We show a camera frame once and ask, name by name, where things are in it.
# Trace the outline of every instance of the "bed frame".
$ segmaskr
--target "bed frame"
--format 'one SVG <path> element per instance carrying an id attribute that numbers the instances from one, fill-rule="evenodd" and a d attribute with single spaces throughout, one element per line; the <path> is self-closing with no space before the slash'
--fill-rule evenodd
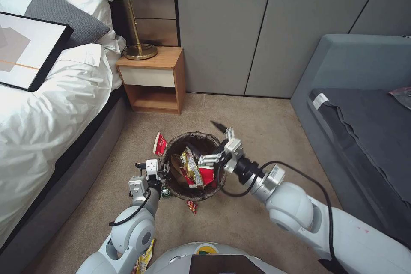
<path id="1" fill-rule="evenodd" d="M 110 3 L 116 34 L 129 38 L 126 14 L 121 1 Z M 112 103 L 109 112 L 71 166 L 45 192 L 44 199 L 26 217 L 0 254 L 0 271 L 17 274 L 36 257 L 77 208 L 99 175 L 117 143 L 126 113 L 124 95 Z"/>

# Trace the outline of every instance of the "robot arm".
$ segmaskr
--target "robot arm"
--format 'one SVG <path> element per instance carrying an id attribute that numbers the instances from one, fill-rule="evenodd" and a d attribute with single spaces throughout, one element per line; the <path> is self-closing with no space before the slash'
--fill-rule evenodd
<path id="1" fill-rule="evenodd" d="M 278 165 L 263 173 L 256 163 L 245 158 L 241 140 L 234 137 L 232 128 L 222 125 L 218 128 L 225 130 L 228 141 L 219 157 L 213 156 L 217 160 L 215 166 L 220 164 L 227 172 L 236 173 L 249 192 L 265 203 L 270 220 L 312 246 L 328 270 L 334 273 L 411 273 L 408 248 L 337 208 L 331 208 L 331 243 L 339 264 L 330 262 L 328 206 L 308 196 L 301 187 L 283 182 L 285 171 Z"/>
<path id="2" fill-rule="evenodd" d="M 149 248 L 161 182 L 155 176 L 148 182 L 144 176 L 133 176 L 128 185 L 133 195 L 131 206 L 110 223 L 111 233 L 100 249 L 83 262 L 77 274 L 130 274 L 138 257 Z"/>

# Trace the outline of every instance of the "trash can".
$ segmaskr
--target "trash can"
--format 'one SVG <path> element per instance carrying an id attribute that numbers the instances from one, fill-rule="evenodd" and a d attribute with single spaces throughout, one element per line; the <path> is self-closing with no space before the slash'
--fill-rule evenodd
<path id="1" fill-rule="evenodd" d="M 170 168 L 174 168 L 171 162 L 172 156 L 176 154 L 180 157 L 187 146 L 189 148 L 195 148 L 201 155 L 205 155 L 212 154 L 219 144 L 220 142 L 218 139 L 211 134 L 204 134 L 201 132 L 185 133 L 177 136 L 168 143 L 167 149 L 161 160 L 161 165 L 169 163 Z M 220 182 L 224 182 L 225 178 L 226 171 L 222 169 L 220 170 Z M 184 183 L 178 182 L 171 172 L 167 176 L 165 184 L 171 194 L 184 200 L 205 200 L 219 191 L 216 170 L 214 170 L 214 181 L 206 185 L 204 189 L 189 188 L 187 184 L 185 185 Z"/>

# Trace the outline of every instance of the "brass lamp base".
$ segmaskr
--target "brass lamp base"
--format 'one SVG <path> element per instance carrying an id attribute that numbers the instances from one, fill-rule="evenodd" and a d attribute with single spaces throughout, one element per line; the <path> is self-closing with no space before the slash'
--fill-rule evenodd
<path id="1" fill-rule="evenodd" d="M 141 52 L 138 46 L 128 46 L 124 50 L 124 56 L 130 60 L 144 60 L 152 58 L 157 54 L 157 48 L 153 45 L 141 45 Z"/>

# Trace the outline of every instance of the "knit pillow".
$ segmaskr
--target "knit pillow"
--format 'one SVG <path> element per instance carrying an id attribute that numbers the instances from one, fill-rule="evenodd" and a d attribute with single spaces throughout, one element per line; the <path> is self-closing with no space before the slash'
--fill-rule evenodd
<path id="1" fill-rule="evenodd" d="M 73 34 L 67 41 L 72 48 L 97 41 L 110 27 L 66 0 L 32 0 L 24 16 L 69 25 Z"/>

